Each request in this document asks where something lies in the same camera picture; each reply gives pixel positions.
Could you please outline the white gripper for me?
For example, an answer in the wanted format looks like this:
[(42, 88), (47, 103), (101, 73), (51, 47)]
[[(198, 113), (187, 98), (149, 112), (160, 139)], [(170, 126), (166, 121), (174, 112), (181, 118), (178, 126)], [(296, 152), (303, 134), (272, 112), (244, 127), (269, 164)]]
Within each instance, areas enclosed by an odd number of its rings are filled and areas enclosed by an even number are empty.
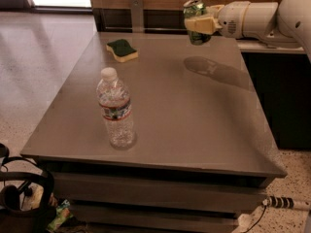
[(207, 6), (208, 16), (185, 18), (185, 27), (188, 31), (207, 35), (213, 35), (220, 30), (224, 37), (240, 39), (243, 37), (244, 16), (249, 5), (249, 1), (235, 1), (225, 6)]

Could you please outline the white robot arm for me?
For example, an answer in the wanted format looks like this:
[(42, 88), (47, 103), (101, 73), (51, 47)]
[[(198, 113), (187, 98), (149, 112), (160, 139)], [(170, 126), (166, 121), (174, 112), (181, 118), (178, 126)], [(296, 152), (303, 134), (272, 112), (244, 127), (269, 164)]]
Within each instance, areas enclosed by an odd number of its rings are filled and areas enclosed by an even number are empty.
[(303, 48), (311, 60), (311, 0), (235, 1), (184, 14), (189, 32), (227, 38), (254, 38), (269, 46)]

